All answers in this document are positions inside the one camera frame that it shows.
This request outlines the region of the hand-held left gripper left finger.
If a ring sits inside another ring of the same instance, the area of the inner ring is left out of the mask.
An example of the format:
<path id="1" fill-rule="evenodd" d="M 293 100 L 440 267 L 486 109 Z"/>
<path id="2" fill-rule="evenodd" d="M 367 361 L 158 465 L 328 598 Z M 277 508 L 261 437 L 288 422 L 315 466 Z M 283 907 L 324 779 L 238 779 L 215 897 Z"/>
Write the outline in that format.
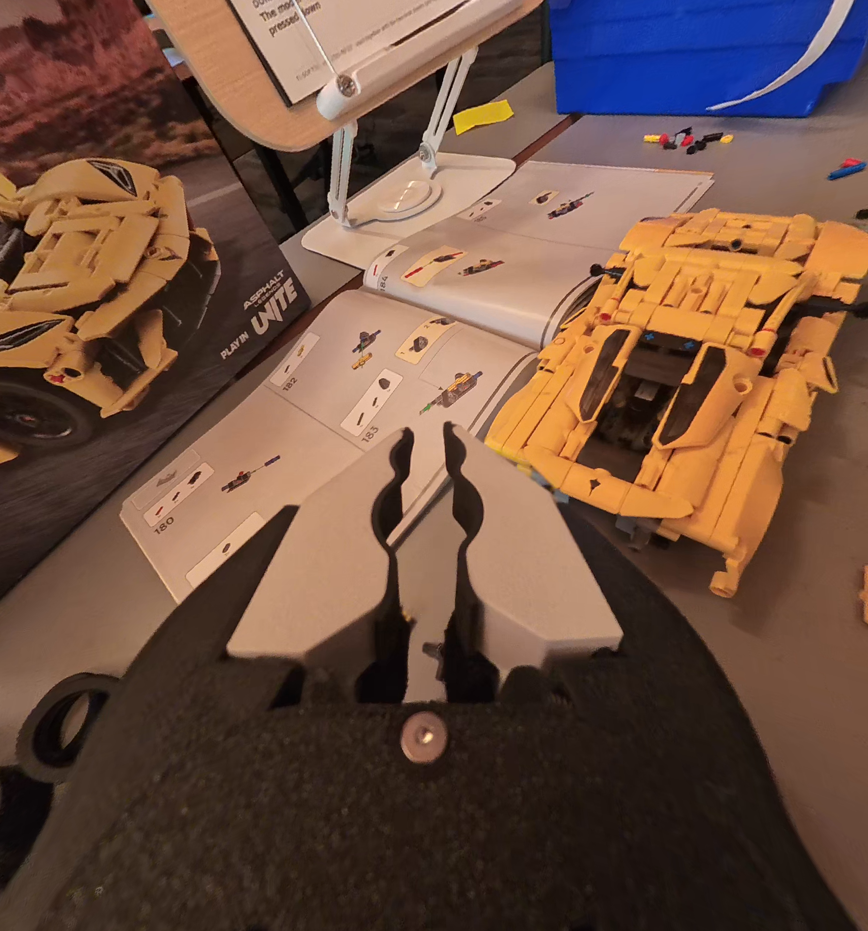
<path id="1" fill-rule="evenodd" d="M 411 625 L 388 540 L 402 521 L 410 428 L 309 495 L 298 508 L 227 652 L 333 673 L 361 702 L 402 702 Z"/>

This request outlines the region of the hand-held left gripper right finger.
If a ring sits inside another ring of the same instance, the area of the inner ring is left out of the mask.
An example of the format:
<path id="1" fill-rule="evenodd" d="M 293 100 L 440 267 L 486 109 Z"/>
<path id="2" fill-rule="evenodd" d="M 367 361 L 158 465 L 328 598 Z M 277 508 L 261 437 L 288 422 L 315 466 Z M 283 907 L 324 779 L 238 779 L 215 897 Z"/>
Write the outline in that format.
<path id="1" fill-rule="evenodd" d="M 443 441 L 464 532 L 441 651 L 447 700 L 489 702 L 513 669 L 617 651 L 623 630 L 551 494 L 458 425 Z"/>

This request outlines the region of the building instruction booklet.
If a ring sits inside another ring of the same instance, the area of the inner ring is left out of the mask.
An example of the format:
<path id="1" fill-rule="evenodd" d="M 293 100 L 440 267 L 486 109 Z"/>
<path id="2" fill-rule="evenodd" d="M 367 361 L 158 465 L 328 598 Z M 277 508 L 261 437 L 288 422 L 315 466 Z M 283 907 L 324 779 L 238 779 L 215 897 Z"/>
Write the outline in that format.
<path id="1" fill-rule="evenodd" d="M 125 502 L 176 601 L 285 506 L 394 431 L 415 437 L 403 536 L 447 480 L 442 425 L 483 438 L 645 218 L 687 212 L 709 172 L 530 161 L 471 207 L 380 250 L 273 372 Z"/>

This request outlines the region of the yellow toy brick car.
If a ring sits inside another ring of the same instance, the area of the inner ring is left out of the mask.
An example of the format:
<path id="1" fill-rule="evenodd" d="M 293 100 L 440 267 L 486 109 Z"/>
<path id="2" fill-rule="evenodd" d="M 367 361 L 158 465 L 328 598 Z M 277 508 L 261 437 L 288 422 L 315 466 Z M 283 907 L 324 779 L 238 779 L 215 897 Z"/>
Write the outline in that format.
<path id="1" fill-rule="evenodd" d="M 485 444 L 633 538 L 718 551 L 732 597 L 762 542 L 789 448 L 868 273 L 868 221 L 723 212 L 646 218 L 539 353 Z"/>

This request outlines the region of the grey desk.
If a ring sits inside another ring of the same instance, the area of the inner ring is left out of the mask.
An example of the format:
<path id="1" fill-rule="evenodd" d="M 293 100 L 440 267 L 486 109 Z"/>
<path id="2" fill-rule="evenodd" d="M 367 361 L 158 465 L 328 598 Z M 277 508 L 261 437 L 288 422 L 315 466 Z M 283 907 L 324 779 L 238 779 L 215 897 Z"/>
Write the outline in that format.
<path id="1" fill-rule="evenodd" d="M 868 207 L 868 65 L 803 120 L 718 121 L 701 205 L 851 219 Z M 867 168 L 828 180 L 846 158 Z M 57 681 L 121 674 L 174 602 L 119 512 L 133 491 L 245 399 L 317 305 L 174 436 L 0 602 L 0 765 Z M 868 320 L 847 323 L 840 393 L 818 403 L 786 464 L 784 493 L 734 599 L 707 589 L 710 552 L 687 542 L 634 554 L 695 627 L 749 713 L 792 821 L 830 887 L 868 929 Z"/>

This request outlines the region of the black rubber toy tire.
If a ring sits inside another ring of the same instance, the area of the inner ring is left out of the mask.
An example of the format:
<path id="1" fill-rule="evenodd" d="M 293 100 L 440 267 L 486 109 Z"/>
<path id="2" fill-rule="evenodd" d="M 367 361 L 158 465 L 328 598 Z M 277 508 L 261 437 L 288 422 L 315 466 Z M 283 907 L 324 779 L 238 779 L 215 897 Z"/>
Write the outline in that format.
<path id="1" fill-rule="evenodd" d="M 29 854 L 45 825 L 53 787 L 17 765 L 0 766 L 0 894 Z"/>
<path id="2" fill-rule="evenodd" d="M 18 734 L 16 757 L 22 771 L 46 784 L 66 783 L 101 713 L 116 691 L 117 677 L 80 672 L 53 685 L 31 710 Z M 86 700 L 84 719 L 65 743 L 64 725 L 80 698 Z"/>

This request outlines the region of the white document stand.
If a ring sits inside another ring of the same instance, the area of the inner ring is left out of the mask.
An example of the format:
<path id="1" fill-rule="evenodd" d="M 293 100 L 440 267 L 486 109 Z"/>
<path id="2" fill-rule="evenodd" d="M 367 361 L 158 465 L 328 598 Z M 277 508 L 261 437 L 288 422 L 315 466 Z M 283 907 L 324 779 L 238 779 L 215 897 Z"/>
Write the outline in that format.
<path id="1" fill-rule="evenodd" d="M 305 235 L 306 249 L 366 268 L 390 244 L 472 206 L 510 177 L 510 159 L 440 156 L 439 149 L 479 45 L 539 2 L 498 1 L 516 6 L 429 60 L 417 57 L 384 67 L 379 57 L 356 76 L 338 76 L 293 105 L 280 96 L 229 2 L 149 1 L 148 6 L 216 110 L 252 142 L 299 152 L 331 140 L 330 219 Z M 348 197 L 358 119 L 440 68 L 445 75 L 417 154 Z"/>

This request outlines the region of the toy car set box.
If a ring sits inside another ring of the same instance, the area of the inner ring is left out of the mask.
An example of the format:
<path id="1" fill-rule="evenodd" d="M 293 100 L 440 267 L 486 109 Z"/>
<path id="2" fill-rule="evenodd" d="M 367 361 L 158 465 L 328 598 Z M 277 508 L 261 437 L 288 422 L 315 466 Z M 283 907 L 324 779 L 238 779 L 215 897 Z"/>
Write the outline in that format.
<path id="1" fill-rule="evenodd" d="M 0 1 L 0 599 L 310 305 L 133 2 Z"/>

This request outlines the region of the cluster of red black pins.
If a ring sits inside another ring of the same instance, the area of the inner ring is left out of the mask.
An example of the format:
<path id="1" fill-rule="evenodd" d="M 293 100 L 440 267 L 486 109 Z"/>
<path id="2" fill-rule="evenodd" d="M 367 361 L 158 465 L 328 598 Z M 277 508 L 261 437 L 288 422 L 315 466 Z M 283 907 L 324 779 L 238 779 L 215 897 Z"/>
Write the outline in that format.
<path id="1" fill-rule="evenodd" d="M 655 145 L 663 151 L 682 150 L 688 155 L 702 152 L 707 146 L 712 144 L 730 144 L 734 140 L 731 133 L 714 132 L 701 136 L 696 136 L 691 128 L 679 131 L 674 134 L 645 134 L 643 142 L 649 145 Z"/>

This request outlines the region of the yellow plastic piece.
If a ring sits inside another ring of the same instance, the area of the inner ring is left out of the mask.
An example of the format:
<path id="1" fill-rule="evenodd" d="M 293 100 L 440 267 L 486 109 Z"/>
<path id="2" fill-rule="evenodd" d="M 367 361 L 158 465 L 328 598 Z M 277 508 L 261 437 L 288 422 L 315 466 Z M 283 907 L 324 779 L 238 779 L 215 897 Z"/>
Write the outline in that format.
<path id="1" fill-rule="evenodd" d="M 493 100 L 456 112 L 452 118 L 457 136 L 475 128 L 496 125 L 510 120 L 514 111 L 507 99 Z"/>

